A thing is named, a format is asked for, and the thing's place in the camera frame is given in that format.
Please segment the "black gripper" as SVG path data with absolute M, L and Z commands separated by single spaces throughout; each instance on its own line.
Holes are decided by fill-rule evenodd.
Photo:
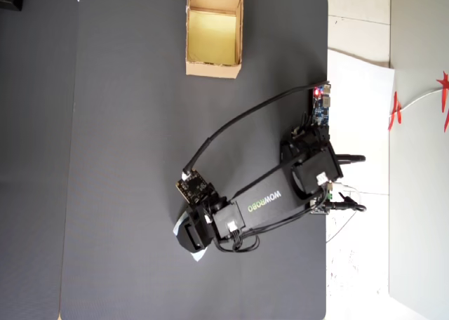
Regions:
M 185 206 L 176 222 L 176 238 L 181 247 L 190 253 L 206 250 L 213 241 L 213 233 L 204 212 Z

